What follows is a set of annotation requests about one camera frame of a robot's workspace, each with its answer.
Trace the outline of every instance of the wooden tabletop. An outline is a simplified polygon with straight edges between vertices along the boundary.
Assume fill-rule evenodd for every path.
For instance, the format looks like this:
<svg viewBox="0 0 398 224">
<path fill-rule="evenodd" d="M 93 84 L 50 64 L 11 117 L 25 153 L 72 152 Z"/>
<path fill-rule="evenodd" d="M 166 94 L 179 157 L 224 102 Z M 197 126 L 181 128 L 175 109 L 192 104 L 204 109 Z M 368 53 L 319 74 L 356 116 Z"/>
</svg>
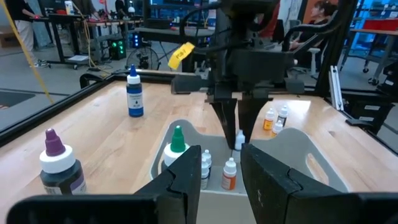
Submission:
<svg viewBox="0 0 398 224">
<path fill-rule="evenodd" d="M 205 94 L 171 95 L 169 85 L 144 84 L 145 115 L 127 114 L 126 82 L 112 82 L 0 148 L 0 220 L 18 200 L 44 194 L 39 154 L 54 128 L 83 164 L 91 194 L 131 194 L 149 181 L 149 168 L 167 126 L 189 120 L 201 133 L 223 131 Z M 398 158 L 314 96 L 277 95 L 263 107 L 252 138 L 268 138 L 269 108 L 289 107 L 288 127 L 307 133 L 350 191 L 398 191 Z"/>
<path fill-rule="evenodd" d="M 369 29 L 350 29 L 351 32 L 362 32 L 367 34 L 386 34 L 386 35 L 398 35 L 398 31 L 391 30 L 369 30 Z"/>
</svg>

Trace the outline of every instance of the yellow sticky note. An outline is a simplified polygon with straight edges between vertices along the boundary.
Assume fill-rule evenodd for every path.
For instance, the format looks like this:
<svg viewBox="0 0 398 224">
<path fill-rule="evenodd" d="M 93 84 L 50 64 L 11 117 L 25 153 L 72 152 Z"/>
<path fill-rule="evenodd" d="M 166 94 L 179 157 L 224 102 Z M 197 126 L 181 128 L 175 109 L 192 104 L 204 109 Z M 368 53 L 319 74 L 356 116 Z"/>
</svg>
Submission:
<svg viewBox="0 0 398 224">
<path fill-rule="evenodd" d="M 183 44 L 180 48 L 178 48 L 170 57 L 169 67 L 176 70 L 180 65 L 181 61 L 188 57 L 188 55 L 192 52 L 195 46 L 189 42 Z"/>
</svg>

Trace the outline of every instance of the green cap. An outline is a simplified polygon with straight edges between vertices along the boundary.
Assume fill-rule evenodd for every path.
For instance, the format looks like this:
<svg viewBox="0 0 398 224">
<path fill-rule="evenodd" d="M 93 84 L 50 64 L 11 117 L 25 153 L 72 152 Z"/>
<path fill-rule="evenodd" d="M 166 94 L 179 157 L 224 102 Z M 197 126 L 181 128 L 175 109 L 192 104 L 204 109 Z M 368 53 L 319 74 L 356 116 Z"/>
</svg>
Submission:
<svg viewBox="0 0 398 224">
<path fill-rule="evenodd" d="M 179 125 L 174 128 L 170 149 L 172 152 L 185 152 L 184 135 L 182 134 L 182 128 Z"/>
</svg>

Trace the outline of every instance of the purple cap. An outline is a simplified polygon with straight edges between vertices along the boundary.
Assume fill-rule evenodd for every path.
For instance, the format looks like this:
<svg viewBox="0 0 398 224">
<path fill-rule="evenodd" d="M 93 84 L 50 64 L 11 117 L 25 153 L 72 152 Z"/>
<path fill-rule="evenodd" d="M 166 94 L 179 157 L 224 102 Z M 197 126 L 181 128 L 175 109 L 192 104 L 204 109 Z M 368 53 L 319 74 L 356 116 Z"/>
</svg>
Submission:
<svg viewBox="0 0 398 224">
<path fill-rule="evenodd" d="M 137 76 L 136 66 L 134 64 L 131 65 L 130 76 L 132 76 L 132 77 L 136 77 Z"/>
<path fill-rule="evenodd" d="M 55 130 L 50 128 L 45 130 L 45 153 L 48 156 L 59 156 L 65 152 L 61 139 L 55 133 Z"/>
</svg>

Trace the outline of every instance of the blue cap bottle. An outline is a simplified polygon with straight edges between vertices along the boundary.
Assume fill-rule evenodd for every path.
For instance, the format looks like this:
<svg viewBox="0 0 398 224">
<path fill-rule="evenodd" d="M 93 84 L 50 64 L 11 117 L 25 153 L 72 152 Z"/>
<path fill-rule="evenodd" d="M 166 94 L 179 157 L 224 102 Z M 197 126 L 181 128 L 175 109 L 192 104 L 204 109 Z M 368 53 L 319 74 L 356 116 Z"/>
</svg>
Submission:
<svg viewBox="0 0 398 224">
<path fill-rule="evenodd" d="M 129 115 L 133 118 L 144 115 L 144 105 L 142 103 L 142 85 L 136 67 L 131 65 L 130 75 L 127 76 L 127 105 Z"/>
</svg>

